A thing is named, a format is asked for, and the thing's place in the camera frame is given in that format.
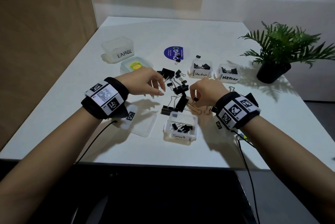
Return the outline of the person's right hand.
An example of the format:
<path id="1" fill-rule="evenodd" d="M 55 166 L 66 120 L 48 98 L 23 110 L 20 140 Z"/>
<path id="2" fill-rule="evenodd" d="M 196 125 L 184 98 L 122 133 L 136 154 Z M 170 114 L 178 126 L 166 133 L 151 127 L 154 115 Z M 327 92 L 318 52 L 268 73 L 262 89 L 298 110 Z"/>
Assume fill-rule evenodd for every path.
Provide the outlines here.
<path id="1" fill-rule="evenodd" d="M 197 98 L 199 101 L 194 104 L 197 108 L 215 106 L 221 97 L 229 93 L 220 81 L 209 78 L 202 78 L 191 86 L 197 86 Z"/>

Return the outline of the person's left hand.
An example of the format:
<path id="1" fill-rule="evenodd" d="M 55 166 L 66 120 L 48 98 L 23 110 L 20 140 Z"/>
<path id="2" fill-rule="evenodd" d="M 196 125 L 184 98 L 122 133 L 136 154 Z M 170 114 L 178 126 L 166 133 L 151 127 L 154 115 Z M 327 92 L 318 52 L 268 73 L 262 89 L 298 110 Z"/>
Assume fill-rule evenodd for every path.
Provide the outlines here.
<path id="1" fill-rule="evenodd" d="M 163 76 L 153 68 L 141 67 L 135 71 L 115 77 L 132 95 L 163 96 Z"/>

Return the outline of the person's left forearm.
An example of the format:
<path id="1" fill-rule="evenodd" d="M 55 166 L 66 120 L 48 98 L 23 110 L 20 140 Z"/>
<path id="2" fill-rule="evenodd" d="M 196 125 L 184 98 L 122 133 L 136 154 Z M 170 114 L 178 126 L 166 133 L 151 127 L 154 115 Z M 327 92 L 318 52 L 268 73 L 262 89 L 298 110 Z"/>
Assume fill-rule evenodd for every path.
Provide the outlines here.
<path id="1" fill-rule="evenodd" d="M 0 224 L 25 224 L 31 218 L 101 122 L 81 107 L 0 181 Z"/>

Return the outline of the person's right forearm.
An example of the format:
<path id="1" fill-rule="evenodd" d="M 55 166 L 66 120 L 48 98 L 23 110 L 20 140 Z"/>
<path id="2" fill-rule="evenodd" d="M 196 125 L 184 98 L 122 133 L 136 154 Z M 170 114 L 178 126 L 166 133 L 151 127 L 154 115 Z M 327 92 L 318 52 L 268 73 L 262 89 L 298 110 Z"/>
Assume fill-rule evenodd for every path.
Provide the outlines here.
<path id="1" fill-rule="evenodd" d="M 320 224 L 335 224 L 335 172 L 261 116 L 240 130 L 277 178 Z"/>

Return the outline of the pile of black binder clips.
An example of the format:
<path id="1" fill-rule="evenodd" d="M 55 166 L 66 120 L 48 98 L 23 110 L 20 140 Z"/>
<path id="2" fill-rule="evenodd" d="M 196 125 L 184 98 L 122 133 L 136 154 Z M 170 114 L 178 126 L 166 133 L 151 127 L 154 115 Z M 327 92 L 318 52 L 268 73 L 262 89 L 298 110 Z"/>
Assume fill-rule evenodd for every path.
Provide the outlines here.
<path id="1" fill-rule="evenodd" d="M 161 108 L 161 114 L 169 116 L 171 112 L 183 112 L 188 103 L 186 92 L 189 90 L 189 85 L 184 79 L 186 75 L 180 69 L 173 71 L 163 68 L 157 72 L 163 77 L 167 87 L 174 93 L 169 104 L 163 105 Z"/>

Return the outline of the clear container with lowercase label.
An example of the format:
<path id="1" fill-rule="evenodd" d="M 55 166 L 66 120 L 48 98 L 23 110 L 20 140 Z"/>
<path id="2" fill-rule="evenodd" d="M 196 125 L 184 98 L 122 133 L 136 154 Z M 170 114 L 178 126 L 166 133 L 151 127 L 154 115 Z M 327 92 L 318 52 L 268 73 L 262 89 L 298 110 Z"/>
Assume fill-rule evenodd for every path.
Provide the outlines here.
<path id="1" fill-rule="evenodd" d="M 196 63 L 197 65 L 201 66 L 205 63 L 207 63 L 211 69 L 210 70 L 204 70 L 204 69 L 194 69 L 194 63 Z M 201 59 L 193 59 L 193 61 L 191 62 L 191 66 L 188 70 L 188 75 L 190 78 L 211 78 L 213 75 L 213 65 L 212 62 L 209 60 L 201 60 Z"/>

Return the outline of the small black clips in container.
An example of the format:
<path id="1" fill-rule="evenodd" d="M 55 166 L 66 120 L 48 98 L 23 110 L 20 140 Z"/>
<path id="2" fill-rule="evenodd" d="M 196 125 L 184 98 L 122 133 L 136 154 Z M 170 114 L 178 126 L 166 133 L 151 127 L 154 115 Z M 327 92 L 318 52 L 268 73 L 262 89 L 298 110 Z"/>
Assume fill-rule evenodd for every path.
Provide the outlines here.
<path id="1" fill-rule="evenodd" d="M 193 126 L 189 124 L 184 124 L 184 123 L 172 123 L 170 126 L 170 130 L 173 132 L 180 132 L 180 133 L 191 133 L 193 130 Z"/>

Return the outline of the clear container with uppercase label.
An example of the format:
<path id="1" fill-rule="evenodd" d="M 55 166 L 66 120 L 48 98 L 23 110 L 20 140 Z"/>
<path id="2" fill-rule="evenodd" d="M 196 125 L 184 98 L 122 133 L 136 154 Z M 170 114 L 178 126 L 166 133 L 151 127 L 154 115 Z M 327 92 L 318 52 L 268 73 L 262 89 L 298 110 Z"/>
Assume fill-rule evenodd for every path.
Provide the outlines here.
<path id="1" fill-rule="evenodd" d="M 223 74 L 221 67 L 224 68 L 237 68 L 238 74 Z M 241 78 L 241 72 L 240 72 L 240 65 L 237 64 L 231 64 L 231 63 L 226 63 L 226 64 L 219 64 L 218 68 L 214 74 L 214 79 L 218 80 L 222 83 L 232 83 L 235 84 L 237 83 Z"/>

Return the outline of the small clear container with clips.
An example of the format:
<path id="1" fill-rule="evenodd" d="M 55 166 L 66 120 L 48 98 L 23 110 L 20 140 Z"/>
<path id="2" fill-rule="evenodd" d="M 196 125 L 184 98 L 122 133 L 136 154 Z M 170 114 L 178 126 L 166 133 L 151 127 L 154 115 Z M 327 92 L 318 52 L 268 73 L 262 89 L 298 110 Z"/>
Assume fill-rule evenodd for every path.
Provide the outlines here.
<path id="1" fill-rule="evenodd" d="M 192 125 L 194 128 L 191 133 L 173 132 L 170 130 L 172 123 L 184 123 Z M 179 144 L 190 145 L 196 141 L 198 133 L 198 117 L 192 114 L 184 114 L 181 112 L 171 112 L 166 124 L 163 128 L 164 140 Z"/>

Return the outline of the round purple sticker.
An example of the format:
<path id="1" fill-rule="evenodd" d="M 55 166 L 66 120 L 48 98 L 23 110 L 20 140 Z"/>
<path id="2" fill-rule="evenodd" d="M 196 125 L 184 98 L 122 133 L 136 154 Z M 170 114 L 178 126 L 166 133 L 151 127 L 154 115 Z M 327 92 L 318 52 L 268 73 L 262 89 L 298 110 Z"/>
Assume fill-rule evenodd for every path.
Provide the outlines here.
<path id="1" fill-rule="evenodd" d="M 170 60 L 183 60 L 184 48 L 181 46 L 171 46 L 164 50 L 164 56 Z"/>

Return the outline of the black right wristband with markers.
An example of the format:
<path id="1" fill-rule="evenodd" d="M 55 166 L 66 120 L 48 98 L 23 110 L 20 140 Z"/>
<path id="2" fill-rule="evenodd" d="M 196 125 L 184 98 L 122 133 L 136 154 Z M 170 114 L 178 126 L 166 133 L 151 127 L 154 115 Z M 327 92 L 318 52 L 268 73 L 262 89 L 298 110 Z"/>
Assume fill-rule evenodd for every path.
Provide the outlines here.
<path id="1" fill-rule="evenodd" d="M 259 116 L 260 112 L 261 109 L 251 93 L 243 96 L 232 91 L 215 104 L 216 117 L 229 131 L 240 129 L 254 117 Z"/>

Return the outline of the black wristband with markers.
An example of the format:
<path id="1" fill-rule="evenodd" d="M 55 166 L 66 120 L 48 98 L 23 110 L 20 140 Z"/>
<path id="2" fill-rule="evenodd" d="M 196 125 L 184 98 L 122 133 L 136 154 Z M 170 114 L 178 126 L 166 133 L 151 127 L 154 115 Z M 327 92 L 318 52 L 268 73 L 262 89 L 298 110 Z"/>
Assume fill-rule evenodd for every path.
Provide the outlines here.
<path id="1" fill-rule="evenodd" d="M 125 118 L 128 89 L 115 78 L 105 78 L 85 92 L 82 107 L 96 119 Z"/>
<path id="2" fill-rule="evenodd" d="M 240 129 L 254 117 L 259 116 L 260 112 L 261 109 L 251 93 L 243 96 L 232 91 L 215 104 L 216 117 L 229 131 Z"/>

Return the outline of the clear plastic lid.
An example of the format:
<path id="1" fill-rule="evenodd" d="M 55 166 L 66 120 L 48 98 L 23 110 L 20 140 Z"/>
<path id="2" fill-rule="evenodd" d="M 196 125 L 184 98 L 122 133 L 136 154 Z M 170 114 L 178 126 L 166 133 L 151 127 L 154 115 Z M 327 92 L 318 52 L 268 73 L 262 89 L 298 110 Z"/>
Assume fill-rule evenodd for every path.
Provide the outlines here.
<path id="1" fill-rule="evenodd" d="M 140 137 L 149 137 L 157 120 L 157 112 L 140 109 L 134 116 L 130 126 L 130 133 Z"/>

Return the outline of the black left wristband with markers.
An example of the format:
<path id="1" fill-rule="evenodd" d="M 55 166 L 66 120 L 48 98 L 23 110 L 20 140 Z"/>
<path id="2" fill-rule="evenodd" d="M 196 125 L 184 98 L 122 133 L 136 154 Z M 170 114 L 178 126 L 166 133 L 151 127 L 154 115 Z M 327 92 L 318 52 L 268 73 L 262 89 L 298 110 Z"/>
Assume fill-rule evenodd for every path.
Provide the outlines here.
<path id="1" fill-rule="evenodd" d="M 128 89 L 115 78 L 105 78 L 85 92 L 82 107 L 96 119 L 125 118 Z"/>

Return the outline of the large empty clear plastic container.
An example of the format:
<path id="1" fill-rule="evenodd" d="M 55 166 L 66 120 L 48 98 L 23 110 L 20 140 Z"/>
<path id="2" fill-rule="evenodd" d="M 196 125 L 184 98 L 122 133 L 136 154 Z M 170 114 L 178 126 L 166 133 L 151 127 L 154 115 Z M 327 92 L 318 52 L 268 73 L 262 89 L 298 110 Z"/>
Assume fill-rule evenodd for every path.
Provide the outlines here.
<path id="1" fill-rule="evenodd" d="M 134 56 L 134 42 L 127 37 L 118 37 L 104 42 L 101 46 L 104 51 L 102 60 L 108 64 L 116 64 Z"/>

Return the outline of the green plant in black pot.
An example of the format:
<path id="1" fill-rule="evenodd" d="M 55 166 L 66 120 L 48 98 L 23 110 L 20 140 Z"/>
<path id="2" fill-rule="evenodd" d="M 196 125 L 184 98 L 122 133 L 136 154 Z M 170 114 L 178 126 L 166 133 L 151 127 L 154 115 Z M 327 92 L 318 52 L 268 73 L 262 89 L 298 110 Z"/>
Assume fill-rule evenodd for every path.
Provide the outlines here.
<path id="1" fill-rule="evenodd" d="M 309 35 L 301 27 L 290 27 L 286 24 L 274 22 L 265 24 L 260 33 L 250 31 L 240 38 L 253 40 L 260 46 L 260 52 L 253 49 L 243 53 L 243 56 L 252 56 L 252 63 L 261 64 L 257 73 L 260 82 L 274 83 L 278 78 L 291 69 L 295 62 L 313 66 L 317 60 L 335 61 L 335 43 L 325 46 L 325 42 L 316 46 L 320 34 Z"/>

